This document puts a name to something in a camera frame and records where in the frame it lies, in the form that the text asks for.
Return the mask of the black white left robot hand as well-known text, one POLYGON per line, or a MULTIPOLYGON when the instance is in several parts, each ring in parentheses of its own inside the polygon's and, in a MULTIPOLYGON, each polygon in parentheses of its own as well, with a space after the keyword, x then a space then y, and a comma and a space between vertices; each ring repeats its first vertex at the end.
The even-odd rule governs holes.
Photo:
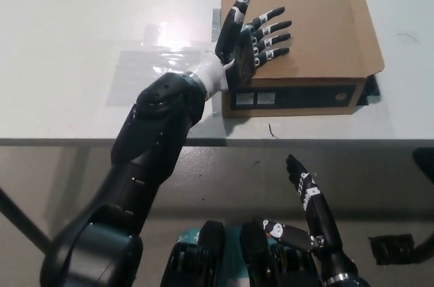
POLYGON ((285 8, 276 7, 245 22, 250 1, 235 0, 220 29, 215 54, 223 67, 221 91, 234 90, 251 82, 259 68, 290 53, 288 46, 277 47, 277 44, 291 39, 286 30, 292 21, 269 24, 282 15, 285 8))

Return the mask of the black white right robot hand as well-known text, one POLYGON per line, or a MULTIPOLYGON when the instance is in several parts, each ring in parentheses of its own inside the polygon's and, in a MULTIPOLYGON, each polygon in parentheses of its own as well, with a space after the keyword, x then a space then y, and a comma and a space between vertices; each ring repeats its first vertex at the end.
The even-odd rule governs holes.
POLYGON ((312 252, 324 271, 356 271, 355 263, 344 253, 338 227, 324 194, 313 175, 292 154, 286 159, 288 178, 302 205, 309 231, 256 217, 254 220, 275 241, 312 252))

